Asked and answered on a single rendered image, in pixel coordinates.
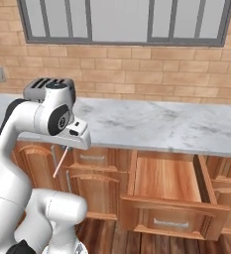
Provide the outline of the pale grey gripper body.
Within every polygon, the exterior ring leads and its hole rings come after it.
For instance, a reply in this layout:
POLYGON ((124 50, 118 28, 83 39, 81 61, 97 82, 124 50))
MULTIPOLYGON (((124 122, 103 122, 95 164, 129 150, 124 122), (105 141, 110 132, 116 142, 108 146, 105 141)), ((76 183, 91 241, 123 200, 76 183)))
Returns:
POLYGON ((67 130, 65 133, 61 134, 60 137, 62 138, 61 142, 65 146, 71 148, 87 150, 91 145, 91 138, 88 130, 82 133, 74 130, 67 130))

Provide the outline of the pink straw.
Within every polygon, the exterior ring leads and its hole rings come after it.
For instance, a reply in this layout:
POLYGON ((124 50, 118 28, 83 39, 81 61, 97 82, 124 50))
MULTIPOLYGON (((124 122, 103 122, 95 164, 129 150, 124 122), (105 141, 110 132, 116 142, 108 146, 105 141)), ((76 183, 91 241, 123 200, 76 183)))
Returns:
POLYGON ((59 161, 59 163, 58 163, 58 166, 56 167, 56 170, 55 170, 55 172, 54 172, 54 174, 53 174, 53 178, 54 178, 54 179, 57 177, 59 168, 61 167, 62 162, 63 162, 63 160, 64 160, 64 158, 65 158, 65 156, 66 156, 66 154, 67 154, 67 152, 68 152, 68 148, 69 148, 69 146, 67 146, 67 147, 65 148, 65 150, 64 150, 64 152, 63 152, 63 154, 62 154, 62 156, 61 156, 61 158, 60 158, 60 161, 59 161))

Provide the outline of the open wooden drawer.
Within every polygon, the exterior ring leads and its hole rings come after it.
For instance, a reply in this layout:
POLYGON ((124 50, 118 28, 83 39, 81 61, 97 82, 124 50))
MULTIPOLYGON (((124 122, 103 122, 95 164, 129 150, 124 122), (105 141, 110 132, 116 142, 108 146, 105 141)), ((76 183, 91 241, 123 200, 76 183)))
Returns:
POLYGON ((204 158, 199 155, 135 151, 128 190, 121 195, 122 228, 200 240, 219 238, 229 208, 217 203, 204 158), (155 225, 189 222, 188 228, 155 225))

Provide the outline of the silver toaster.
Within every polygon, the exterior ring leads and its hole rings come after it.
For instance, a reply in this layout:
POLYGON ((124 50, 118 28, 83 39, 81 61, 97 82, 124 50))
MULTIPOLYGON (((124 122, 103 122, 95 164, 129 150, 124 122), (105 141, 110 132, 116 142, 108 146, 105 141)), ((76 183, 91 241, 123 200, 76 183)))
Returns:
POLYGON ((74 82, 70 78, 38 77, 32 80, 23 91, 24 98, 31 101, 43 102, 45 100, 45 87, 47 84, 64 83, 69 87, 72 101, 76 100, 74 82))

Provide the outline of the grey framed window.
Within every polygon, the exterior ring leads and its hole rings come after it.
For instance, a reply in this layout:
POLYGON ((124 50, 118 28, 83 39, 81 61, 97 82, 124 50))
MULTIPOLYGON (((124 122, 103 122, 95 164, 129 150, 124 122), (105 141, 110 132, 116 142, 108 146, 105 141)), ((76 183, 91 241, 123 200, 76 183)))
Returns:
POLYGON ((28 43, 222 47, 231 0, 17 0, 28 43))

